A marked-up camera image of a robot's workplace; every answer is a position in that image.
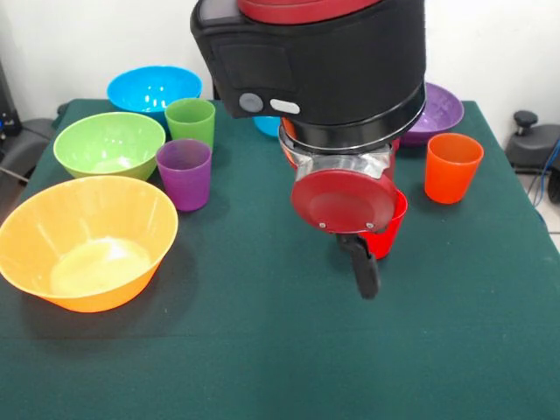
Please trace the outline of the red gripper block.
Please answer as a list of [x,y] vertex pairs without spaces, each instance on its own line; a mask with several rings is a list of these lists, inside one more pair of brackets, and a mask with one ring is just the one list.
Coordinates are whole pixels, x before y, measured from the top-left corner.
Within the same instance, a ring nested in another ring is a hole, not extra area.
[[374,299],[381,286],[377,260],[357,234],[382,230],[393,217],[398,141],[323,148],[308,139],[293,121],[281,120],[281,148],[295,171],[291,204],[308,224],[336,234],[361,297]]

